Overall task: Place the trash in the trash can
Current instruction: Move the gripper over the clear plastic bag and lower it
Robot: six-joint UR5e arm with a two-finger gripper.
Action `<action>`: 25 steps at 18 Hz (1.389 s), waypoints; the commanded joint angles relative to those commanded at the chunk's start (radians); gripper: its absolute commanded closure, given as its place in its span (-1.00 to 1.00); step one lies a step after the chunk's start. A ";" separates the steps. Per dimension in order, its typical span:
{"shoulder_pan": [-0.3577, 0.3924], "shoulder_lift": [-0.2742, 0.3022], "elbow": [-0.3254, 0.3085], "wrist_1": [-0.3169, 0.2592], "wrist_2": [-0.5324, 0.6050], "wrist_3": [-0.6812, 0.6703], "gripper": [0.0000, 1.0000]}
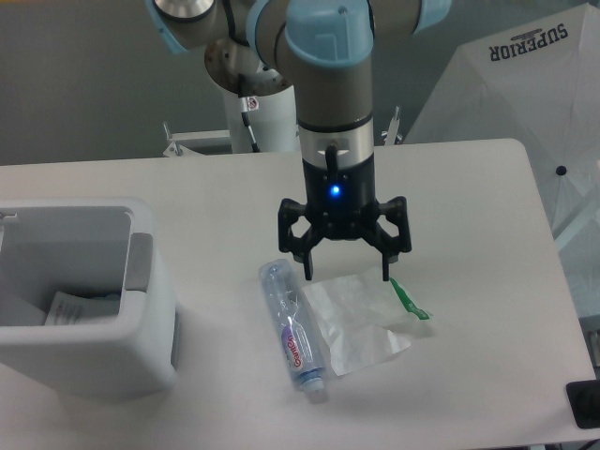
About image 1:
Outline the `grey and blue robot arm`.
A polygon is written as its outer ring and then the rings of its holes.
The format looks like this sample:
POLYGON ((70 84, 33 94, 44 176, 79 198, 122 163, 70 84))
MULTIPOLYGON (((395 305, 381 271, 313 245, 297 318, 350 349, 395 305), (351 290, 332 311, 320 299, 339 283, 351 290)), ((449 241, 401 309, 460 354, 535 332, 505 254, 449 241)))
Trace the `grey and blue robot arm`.
POLYGON ((222 39, 250 48, 294 89, 307 200, 281 202, 278 246, 313 273, 322 240, 362 240, 388 268, 412 248, 407 201, 376 197, 371 53, 378 38, 418 33, 447 1, 150 1, 169 48, 222 39))

